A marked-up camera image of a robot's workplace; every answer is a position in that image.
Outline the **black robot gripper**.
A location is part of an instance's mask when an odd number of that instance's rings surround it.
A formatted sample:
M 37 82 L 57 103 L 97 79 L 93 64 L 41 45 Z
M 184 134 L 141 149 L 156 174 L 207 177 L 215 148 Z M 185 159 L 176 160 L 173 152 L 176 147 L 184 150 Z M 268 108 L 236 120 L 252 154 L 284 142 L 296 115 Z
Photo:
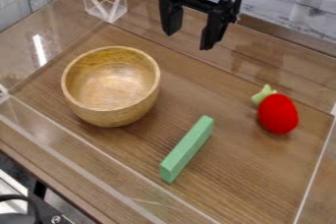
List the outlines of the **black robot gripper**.
M 241 2 L 243 0 L 159 0 L 161 28 L 168 36 L 179 31 L 183 25 L 183 6 L 209 13 L 200 49 L 211 50 L 221 41 L 228 24 L 237 20 Z

